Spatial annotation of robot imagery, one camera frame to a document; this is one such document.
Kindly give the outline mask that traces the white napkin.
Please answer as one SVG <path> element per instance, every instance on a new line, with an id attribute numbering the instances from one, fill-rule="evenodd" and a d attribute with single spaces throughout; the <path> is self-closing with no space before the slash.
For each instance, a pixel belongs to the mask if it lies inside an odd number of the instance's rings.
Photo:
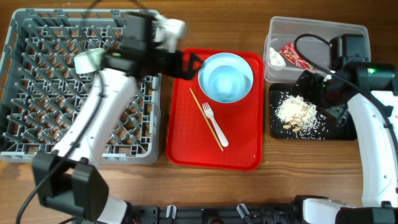
<path id="1" fill-rule="evenodd" d="M 281 56 L 281 54 L 275 51 L 274 48 L 272 47 L 269 49 L 269 60 L 271 65 L 273 66 L 280 66 L 280 67 L 286 66 L 283 56 Z"/>

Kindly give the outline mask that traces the green saucer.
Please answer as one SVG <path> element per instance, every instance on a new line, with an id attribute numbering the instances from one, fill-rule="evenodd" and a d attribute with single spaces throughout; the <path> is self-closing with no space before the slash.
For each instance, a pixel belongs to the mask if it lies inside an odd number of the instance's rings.
<path id="1" fill-rule="evenodd" d="M 78 54 L 74 58 L 76 73 L 86 74 L 101 70 L 101 60 L 105 52 L 105 49 L 96 48 Z"/>

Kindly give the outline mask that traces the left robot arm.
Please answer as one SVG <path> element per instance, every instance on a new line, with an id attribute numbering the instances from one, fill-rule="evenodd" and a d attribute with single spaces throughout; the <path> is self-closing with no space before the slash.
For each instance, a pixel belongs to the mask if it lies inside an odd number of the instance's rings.
<path id="1" fill-rule="evenodd" d="M 132 12 L 118 47 L 87 50 L 75 57 L 76 72 L 94 73 L 78 116 L 50 153 L 32 160 L 31 195 L 47 208 L 99 223 L 134 223 L 132 205 L 110 195 L 99 173 L 104 147 L 141 80 L 160 73 L 191 80 L 199 58 L 184 62 L 177 44 L 184 21 Z"/>

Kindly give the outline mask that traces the red sauce packet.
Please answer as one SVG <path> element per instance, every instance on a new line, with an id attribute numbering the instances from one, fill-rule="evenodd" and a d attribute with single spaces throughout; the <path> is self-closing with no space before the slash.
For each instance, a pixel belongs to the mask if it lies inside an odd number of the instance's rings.
<path id="1" fill-rule="evenodd" d="M 291 42 L 283 46 L 279 50 L 279 53 L 290 63 L 294 64 L 296 67 L 300 67 L 306 70 L 315 70 L 315 67 L 313 65 L 310 65 L 297 53 L 294 44 Z"/>

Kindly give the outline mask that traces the light blue plate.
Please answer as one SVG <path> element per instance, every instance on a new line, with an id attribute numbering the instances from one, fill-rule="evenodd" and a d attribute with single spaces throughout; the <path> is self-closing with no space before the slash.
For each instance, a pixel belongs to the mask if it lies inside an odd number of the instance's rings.
<path id="1" fill-rule="evenodd" d="M 222 65 L 230 65 L 230 66 L 233 66 L 233 67 L 236 67 L 236 68 L 242 70 L 243 72 L 246 72 L 248 74 L 248 76 L 251 78 L 252 85 L 253 85 L 254 74 L 253 74 L 251 67 L 249 66 L 247 61 L 245 61 L 245 59 L 243 59 L 242 57 L 240 57 L 236 54 L 226 53 L 226 52 L 214 54 L 214 55 L 208 57 L 204 61 L 202 68 L 198 72 L 199 86 L 207 97 L 209 97 L 209 96 L 207 95 L 207 92 L 206 92 L 205 81 L 208 80 L 210 72 L 213 69 L 215 69 L 218 66 L 222 66 Z"/>

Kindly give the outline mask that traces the rice and food scraps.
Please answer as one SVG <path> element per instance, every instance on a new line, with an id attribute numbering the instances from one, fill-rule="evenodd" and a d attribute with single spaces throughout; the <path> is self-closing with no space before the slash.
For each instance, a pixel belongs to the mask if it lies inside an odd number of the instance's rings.
<path id="1" fill-rule="evenodd" d="M 288 95 L 288 98 L 277 108 L 277 116 L 293 132 L 314 128 L 317 123 L 316 106 L 305 101 L 301 96 Z"/>

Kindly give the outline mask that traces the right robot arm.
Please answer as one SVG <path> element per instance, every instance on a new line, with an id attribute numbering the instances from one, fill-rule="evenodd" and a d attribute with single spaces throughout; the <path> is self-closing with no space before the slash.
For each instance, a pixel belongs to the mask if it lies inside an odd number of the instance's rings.
<path id="1" fill-rule="evenodd" d="M 318 37 L 330 51 L 330 67 L 311 63 L 291 95 L 300 95 L 333 117 L 346 105 L 358 138 L 363 170 L 361 207 L 326 197 L 297 196 L 300 223 L 397 223 L 397 71 L 392 64 L 370 62 L 364 36 Z"/>

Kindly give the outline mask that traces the light blue bowl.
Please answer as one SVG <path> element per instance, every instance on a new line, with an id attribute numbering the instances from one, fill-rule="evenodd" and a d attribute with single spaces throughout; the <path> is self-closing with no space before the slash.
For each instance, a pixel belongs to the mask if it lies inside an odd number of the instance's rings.
<path id="1" fill-rule="evenodd" d="M 210 98 L 222 103 L 232 103 L 247 95 L 252 80 L 246 72 L 230 65 L 222 65 L 210 72 L 205 84 Z"/>

